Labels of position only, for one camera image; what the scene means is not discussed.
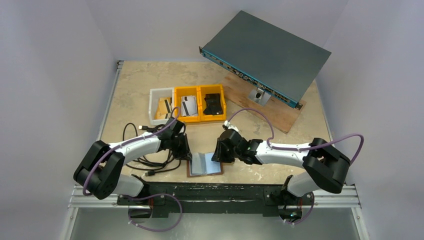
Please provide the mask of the brown leather card holder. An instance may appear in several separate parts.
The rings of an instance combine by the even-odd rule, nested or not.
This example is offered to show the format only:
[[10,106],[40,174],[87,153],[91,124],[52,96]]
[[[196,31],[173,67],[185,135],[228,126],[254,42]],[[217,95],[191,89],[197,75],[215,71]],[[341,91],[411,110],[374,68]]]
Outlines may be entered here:
[[192,159],[187,163],[187,177],[222,175],[224,173],[223,165],[221,162],[212,161],[213,155],[213,152],[193,153]]

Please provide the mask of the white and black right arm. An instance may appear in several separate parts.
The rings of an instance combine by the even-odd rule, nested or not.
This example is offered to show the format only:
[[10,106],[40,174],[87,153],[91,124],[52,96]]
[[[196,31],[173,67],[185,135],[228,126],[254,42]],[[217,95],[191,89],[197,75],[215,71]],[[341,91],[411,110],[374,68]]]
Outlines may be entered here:
[[247,140],[234,129],[226,129],[217,139],[212,161],[247,165],[279,164],[302,168],[303,173],[289,177],[280,196],[288,204],[305,194],[324,190],[339,194],[343,189],[351,160],[322,138],[310,143],[277,144],[262,139]]

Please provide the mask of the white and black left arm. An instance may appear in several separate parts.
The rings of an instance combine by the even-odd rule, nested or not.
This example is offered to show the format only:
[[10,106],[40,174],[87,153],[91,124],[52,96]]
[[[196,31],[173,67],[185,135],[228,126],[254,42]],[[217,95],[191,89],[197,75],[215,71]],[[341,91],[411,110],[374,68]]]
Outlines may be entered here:
[[143,156],[168,150],[175,160],[190,160],[192,154],[186,125],[171,117],[158,129],[145,131],[128,140],[94,142],[73,174],[73,180],[83,187],[85,196],[103,200],[111,194],[130,197],[138,205],[146,203],[149,191],[135,176],[122,174],[122,168]]

